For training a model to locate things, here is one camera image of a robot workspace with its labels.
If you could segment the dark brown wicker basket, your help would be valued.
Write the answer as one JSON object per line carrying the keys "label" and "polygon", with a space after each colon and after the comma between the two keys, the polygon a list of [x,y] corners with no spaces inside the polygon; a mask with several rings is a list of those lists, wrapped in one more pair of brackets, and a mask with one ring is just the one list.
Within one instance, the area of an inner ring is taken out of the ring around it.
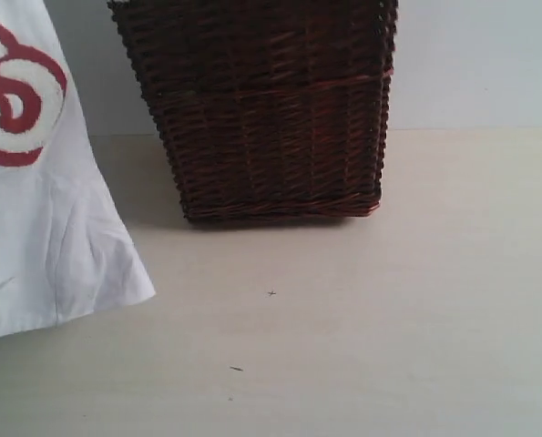
{"label": "dark brown wicker basket", "polygon": [[111,1],[193,223],[352,218],[382,198],[395,1]]}

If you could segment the white shirt with red lettering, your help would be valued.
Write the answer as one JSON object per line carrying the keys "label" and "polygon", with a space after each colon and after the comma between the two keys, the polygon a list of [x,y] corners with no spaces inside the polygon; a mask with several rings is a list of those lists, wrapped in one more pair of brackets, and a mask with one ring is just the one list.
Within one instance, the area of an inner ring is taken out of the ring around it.
{"label": "white shirt with red lettering", "polygon": [[0,338],[154,293],[46,5],[0,1]]}

